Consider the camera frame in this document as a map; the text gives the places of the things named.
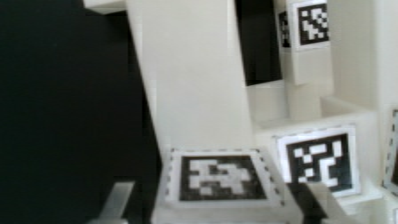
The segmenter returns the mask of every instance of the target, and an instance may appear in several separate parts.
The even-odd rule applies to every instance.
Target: white panel
[[[319,80],[319,77],[333,76],[333,59],[329,48],[303,51],[299,53],[296,52],[290,56],[296,85],[314,83]]]
[[[253,145],[235,1],[129,0],[161,150]]]
[[[376,108],[377,103],[374,2],[329,1],[337,96],[369,108]]]
[[[398,15],[398,1],[385,0],[376,1],[377,9],[377,21],[379,26],[376,27],[377,34],[377,101],[381,110],[381,134],[385,145],[390,141],[390,119],[393,109],[398,108],[397,98],[397,83],[398,83],[398,63],[397,63],[397,52],[398,52],[398,27],[397,27],[397,15]]]

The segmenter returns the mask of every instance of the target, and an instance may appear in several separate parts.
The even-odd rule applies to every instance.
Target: white surface
[[[289,57],[287,95],[290,117],[314,120],[322,117],[321,97],[335,93],[331,49],[322,48],[299,53],[283,53]]]
[[[95,12],[111,14],[127,10],[127,0],[84,0],[84,6]]]
[[[372,204],[370,213],[374,222],[370,223],[397,224],[398,200],[386,189],[383,189],[383,192],[385,198]]]
[[[376,14],[376,20],[379,21],[377,26],[370,27],[376,38],[377,51],[377,102],[381,111],[381,135],[383,135],[383,151],[388,151],[390,142],[390,120],[393,109],[398,108],[398,63],[397,63],[397,51],[398,51],[398,27],[397,27],[397,15],[398,15],[398,2],[395,0],[377,1],[374,0],[374,9],[367,12]]]
[[[322,97],[322,117],[335,117],[351,113],[367,112],[367,109],[338,99],[337,97]]]
[[[376,2],[381,1],[329,1],[337,96],[340,99],[372,109],[376,109],[379,95],[379,74],[376,70],[376,56],[379,52],[376,48]]]
[[[166,161],[171,148],[253,146],[235,1],[129,0]]]

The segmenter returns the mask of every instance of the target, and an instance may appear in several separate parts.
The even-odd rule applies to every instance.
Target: gray object
[[[120,182],[115,185],[100,218],[90,221],[90,224],[129,224],[129,220],[122,218],[129,198],[134,191],[134,182]]]

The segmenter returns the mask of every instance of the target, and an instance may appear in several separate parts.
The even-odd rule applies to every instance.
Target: black background
[[[159,149],[127,16],[0,1],[0,223],[84,224],[118,180],[146,223]]]

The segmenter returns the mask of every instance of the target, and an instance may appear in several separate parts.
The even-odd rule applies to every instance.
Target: white pillar
[[[127,7],[162,157],[171,148],[251,147],[235,1]]]

